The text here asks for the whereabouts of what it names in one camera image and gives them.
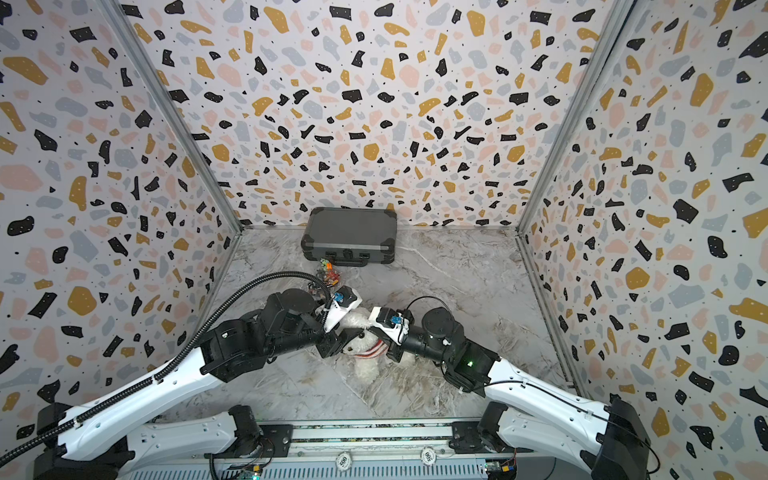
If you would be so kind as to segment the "red white striped knitted sweater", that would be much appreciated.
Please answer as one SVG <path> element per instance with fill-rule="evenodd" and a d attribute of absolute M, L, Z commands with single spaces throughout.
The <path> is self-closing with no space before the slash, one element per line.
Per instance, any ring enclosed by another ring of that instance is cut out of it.
<path fill-rule="evenodd" d="M 373 342 L 370 346 L 365 348 L 360 348 L 358 351 L 354 353 L 354 356 L 356 358 L 361 359 L 372 359 L 377 358 L 381 355 L 384 355 L 388 350 L 387 344 L 377 339 L 375 342 Z"/>

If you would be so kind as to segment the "white teddy bear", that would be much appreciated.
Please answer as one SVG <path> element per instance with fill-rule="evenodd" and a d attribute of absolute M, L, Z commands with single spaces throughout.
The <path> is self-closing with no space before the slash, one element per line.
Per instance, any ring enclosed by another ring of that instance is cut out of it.
<path fill-rule="evenodd" d="M 362 332 L 353 338 L 344 348 L 343 353 L 354 359 L 355 375 L 364 385 L 371 385 L 379 376 L 380 357 L 386 356 L 399 344 L 390 344 L 394 335 L 400 340 L 405 339 L 409 332 L 411 321 L 398 312 L 387 313 L 386 318 L 394 317 L 393 327 L 385 326 L 384 337 L 379 338 L 369 327 L 379 324 L 378 316 L 385 309 L 375 307 L 373 312 L 366 308 L 358 307 L 348 312 L 339 325 L 345 329 L 361 328 Z"/>

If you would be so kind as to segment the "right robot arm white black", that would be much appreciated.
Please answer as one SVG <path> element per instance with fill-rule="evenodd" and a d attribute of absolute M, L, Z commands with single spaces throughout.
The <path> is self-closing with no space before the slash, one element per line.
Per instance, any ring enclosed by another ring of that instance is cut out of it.
<path fill-rule="evenodd" d="M 603 403 L 540 380 L 465 336 L 446 308 L 414 324 L 408 310 L 375 308 L 371 330 L 399 361 L 410 353 L 433 361 L 443 379 L 488 401 L 478 424 L 484 446 L 538 451 L 593 479 L 647 479 L 658 456 L 635 408 L 620 397 Z"/>

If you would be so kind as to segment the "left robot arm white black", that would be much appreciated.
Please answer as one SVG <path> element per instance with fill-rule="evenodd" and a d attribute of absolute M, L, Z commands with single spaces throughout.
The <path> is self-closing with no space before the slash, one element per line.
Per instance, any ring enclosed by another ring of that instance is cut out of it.
<path fill-rule="evenodd" d="M 148 374 L 112 396 L 86 405 L 44 409 L 44 451 L 32 467 L 35 479 L 115 479 L 132 469 L 179 456 L 245 457 L 265 446 L 252 410 L 231 407 L 208 419 L 152 424 L 152 419 L 202 392 L 262 369 L 277 356 L 309 346 L 322 356 L 338 353 L 335 330 L 362 300 L 342 287 L 323 306 L 309 292 L 270 295 L 261 309 L 226 320 L 204 333 L 161 379 Z"/>

